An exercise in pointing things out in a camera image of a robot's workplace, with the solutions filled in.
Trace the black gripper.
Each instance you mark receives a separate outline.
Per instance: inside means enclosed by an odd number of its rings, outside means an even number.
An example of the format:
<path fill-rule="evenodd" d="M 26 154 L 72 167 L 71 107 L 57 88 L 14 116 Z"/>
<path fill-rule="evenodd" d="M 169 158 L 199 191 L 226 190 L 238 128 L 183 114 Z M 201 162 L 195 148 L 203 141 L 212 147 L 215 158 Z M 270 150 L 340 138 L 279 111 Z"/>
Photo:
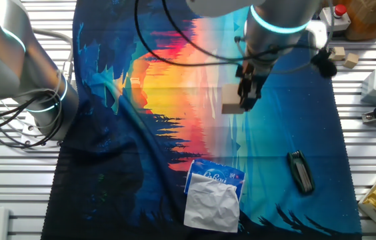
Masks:
<path fill-rule="evenodd" d="M 270 61 L 244 61 L 244 65 L 238 65 L 237 76 L 240 78 L 239 86 L 250 87 L 252 90 L 241 90 L 240 108 L 250 111 L 261 98 L 261 90 L 272 70 Z"/>

